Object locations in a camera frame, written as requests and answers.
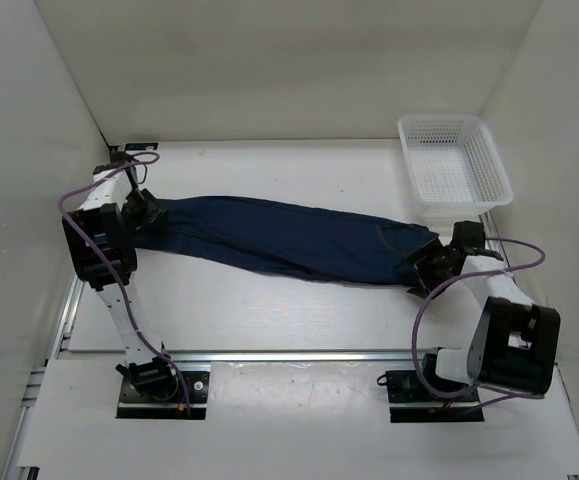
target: folded fabric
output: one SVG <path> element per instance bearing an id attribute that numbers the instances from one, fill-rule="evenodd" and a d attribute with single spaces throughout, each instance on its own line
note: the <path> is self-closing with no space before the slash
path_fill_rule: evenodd
<path id="1" fill-rule="evenodd" d="M 244 197 L 160 200 L 168 217 L 137 248 L 304 280 L 415 285 L 407 256 L 437 238 L 421 225 Z"/>

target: white wall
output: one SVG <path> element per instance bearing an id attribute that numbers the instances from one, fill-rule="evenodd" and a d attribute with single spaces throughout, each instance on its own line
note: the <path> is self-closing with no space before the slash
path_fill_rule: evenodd
<path id="1" fill-rule="evenodd" d="M 393 138 L 479 113 L 540 0 L 37 0 L 103 134 Z"/>
<path id="2" fill-rule="evenodd" d="M 0 470 L 72 277 L 55 201 L 104 159 L 32 0 L 0 0 Z"/>
<path id="3" fill-rule="evenodd" d="M 562 315 L 559 362 L 579 426 L 579 0 L 543 1 L 484 118 L 516 194 L 496 222 L 547 250 L 520 279 Z"/>

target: laundry basket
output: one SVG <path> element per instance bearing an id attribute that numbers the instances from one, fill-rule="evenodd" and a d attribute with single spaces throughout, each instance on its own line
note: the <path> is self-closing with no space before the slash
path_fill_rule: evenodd
<path id="1" fill-rule="evenodd" d="M 424 218 L 476 216 L 513 200 L 493 138 L 474 115 L 398 121 L 409 178 Z"/>

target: white panel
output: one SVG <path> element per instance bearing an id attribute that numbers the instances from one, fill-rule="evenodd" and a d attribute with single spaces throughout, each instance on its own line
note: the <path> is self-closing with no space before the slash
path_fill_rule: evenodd
<path id="1" fill-rule="evenodd" d="M 579 437 L 559 375 L 484 423 L 393 425 L 385 364 L 214 364 L 207 419 L 114 418 L 113 361 L 49 364 L 19 465 L 39 480 L 566 479 Z M 489 392 L 483 398 L 491 398 Z"/>
<path id="2" fill-rule="evenodd" d="M 158 151 L 146 186 L 160 198 L 242 195 L 415 220 L 398 141 L 167 143 Z M 421 303 L 404 287 L 307 282 L 161 252 L 139 252 L 138 264 L 138 294 L 170 350 L 408 349 Z M 429 310 L 421 345 L 465 346 L 479 318 L 469 290 L 456 285 Z M 69 348 L 123 348 L 89 287 Z"/>
<path id="3" fill-rule="evenodd" d="M 539 0 L 37 0 L 102 132 L 392 138 L 479 113 Z"/>
<path id="4" fill-rule="evenodd" d="M 485 120 L 516 193 L 498 226 L 548 254 L 519 278 L 562 315 L 559 361 L 579 426 L 579 1 L 542 3 Z"/>
<path id="5" fill-rule="evenodd" d="M 102 159 L 35 5 L 0 0 L 0 469 L 71 279 L 55 201 Z"/>

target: navy blue garment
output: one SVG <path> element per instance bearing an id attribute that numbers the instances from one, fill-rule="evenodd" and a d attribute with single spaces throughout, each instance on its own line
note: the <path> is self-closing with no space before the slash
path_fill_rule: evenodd
<path id="1" fill-rule="evenodd" d="M 168 219 L 145 227 L 137 248 L 304 280 L 416 285 L 403 260 L 438 236 L 420 225 L 254 198 L 160 203 Z"/>

